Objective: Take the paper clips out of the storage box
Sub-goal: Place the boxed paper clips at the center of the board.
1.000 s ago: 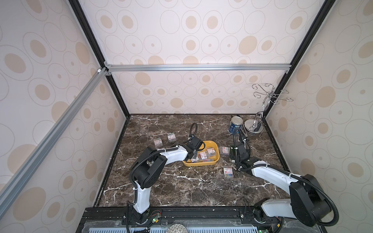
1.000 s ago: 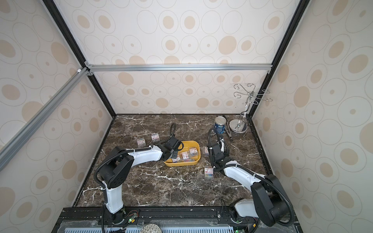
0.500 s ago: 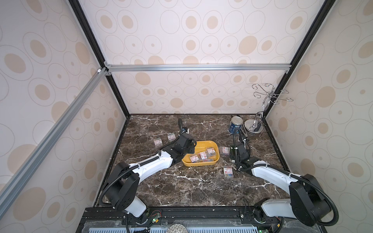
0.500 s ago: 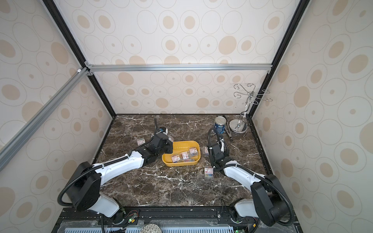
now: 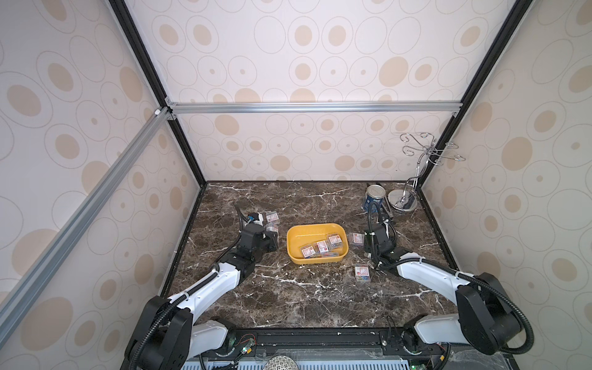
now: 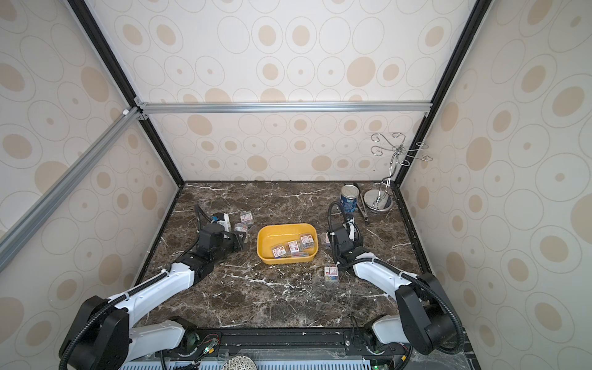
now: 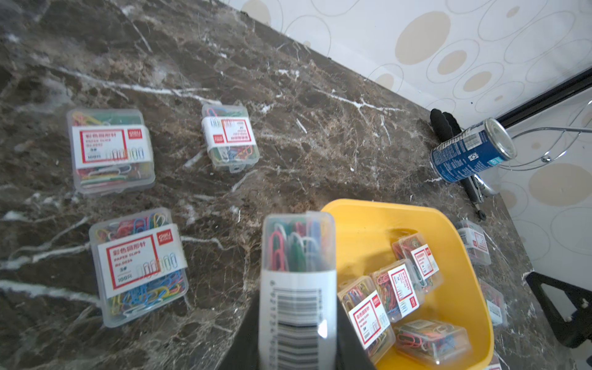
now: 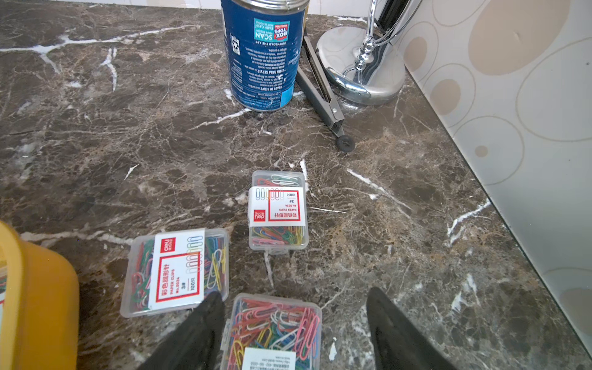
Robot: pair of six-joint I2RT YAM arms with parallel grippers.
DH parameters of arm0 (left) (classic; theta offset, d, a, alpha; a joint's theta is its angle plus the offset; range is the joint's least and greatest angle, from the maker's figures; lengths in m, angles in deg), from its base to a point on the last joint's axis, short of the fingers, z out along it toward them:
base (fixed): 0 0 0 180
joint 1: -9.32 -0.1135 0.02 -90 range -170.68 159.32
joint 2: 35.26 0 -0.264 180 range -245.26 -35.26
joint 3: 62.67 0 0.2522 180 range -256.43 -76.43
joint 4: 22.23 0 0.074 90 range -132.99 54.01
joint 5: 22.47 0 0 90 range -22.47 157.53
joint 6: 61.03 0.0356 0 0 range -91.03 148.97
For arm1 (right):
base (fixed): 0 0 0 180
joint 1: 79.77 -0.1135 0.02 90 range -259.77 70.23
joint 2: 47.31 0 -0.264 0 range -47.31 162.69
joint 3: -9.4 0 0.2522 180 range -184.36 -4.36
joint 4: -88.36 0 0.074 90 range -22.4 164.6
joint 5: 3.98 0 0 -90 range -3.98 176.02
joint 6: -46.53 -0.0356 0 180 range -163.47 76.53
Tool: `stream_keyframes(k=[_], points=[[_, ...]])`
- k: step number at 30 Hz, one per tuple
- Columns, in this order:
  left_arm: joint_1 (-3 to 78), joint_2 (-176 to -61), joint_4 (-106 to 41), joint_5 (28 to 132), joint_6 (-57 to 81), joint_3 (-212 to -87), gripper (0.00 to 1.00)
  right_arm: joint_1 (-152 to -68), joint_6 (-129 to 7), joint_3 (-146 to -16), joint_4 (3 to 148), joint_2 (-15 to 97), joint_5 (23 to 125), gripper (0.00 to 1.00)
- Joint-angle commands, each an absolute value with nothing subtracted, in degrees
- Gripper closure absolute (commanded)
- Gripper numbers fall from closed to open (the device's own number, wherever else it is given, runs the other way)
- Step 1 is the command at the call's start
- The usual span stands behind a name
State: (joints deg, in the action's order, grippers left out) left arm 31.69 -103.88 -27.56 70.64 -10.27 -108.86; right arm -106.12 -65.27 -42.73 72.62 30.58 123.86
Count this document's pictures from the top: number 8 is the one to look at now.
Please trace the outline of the clear paper clip box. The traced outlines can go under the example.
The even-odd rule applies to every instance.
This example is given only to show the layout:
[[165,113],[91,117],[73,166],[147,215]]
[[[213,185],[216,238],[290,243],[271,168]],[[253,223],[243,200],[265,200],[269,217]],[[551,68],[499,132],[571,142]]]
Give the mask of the clear paper clip box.
[[128,254],[120,314],[126,319],[196,308],[230,291],[228,232],[222,228],[137,237]]
[[322,310],[300,300],[241,293],[222,345],[222,369],[319,369]]
[[309,243],[306,180],[300,172],[254,171],[248,193],[249,247],[287,254]]

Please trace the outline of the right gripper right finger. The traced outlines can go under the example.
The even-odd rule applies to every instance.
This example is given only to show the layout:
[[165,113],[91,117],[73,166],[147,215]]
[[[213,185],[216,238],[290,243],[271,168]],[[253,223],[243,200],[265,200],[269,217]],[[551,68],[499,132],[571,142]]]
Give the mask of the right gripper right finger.
[[380,288],[370,289],[366,311],[377,369],[454,369]]

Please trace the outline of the yellow plastic storage tray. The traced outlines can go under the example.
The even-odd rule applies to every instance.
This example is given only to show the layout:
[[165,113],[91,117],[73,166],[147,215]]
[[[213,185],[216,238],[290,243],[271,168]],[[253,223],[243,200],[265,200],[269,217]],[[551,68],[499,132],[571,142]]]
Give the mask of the yellow plastic storage tray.
[[1,367],[76,368],[80,286],[74,267],[7,224],[1,225],[1,255],[8,272],[1,300]]

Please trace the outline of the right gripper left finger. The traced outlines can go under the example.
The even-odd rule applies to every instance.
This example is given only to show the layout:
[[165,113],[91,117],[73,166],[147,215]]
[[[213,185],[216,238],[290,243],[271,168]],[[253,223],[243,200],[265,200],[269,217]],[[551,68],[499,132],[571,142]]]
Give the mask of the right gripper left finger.
[[209,294],[140,368],[214,369],[224,334],[224,312],[220,293]]

